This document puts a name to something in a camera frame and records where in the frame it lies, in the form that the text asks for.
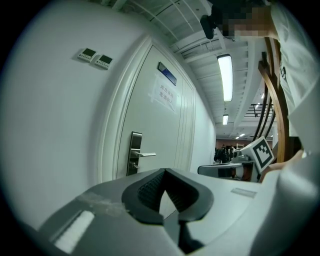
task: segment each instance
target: door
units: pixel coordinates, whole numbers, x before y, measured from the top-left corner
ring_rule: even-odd
[[[168,72],[159,70],[165,67]],[[193,129],[193,91],[172,63],[152,46],[136,79],[124,119],[118,154],[117,179],[125,177],[132,133],[141,134],[136,172],[157,168],[189,171]],[[174,206],[165,193],[162,214],[169,215]]]

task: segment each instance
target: white label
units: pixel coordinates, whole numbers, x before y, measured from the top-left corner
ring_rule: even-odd
[[[174,84],[171,83],[164,75],[155,74],[152,94],[149,94],[151,102],[156,100],[168,109],[176,112],[177,93],[174,90],[174,87]]]

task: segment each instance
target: ceiling light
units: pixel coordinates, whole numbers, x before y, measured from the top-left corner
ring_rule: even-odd
[[[228,114],[224,114],[224,115],[223,115],[222,124],[223,124],[224,126],[227,125],[227,123],[228,123],[228,118],[229,118],[229,115],[228,115]]]
[[[223,100],[225,102],[232,101],[233,93],[233,69],[230,54],[224,54],[217,57],[220,66],[223,87]]]

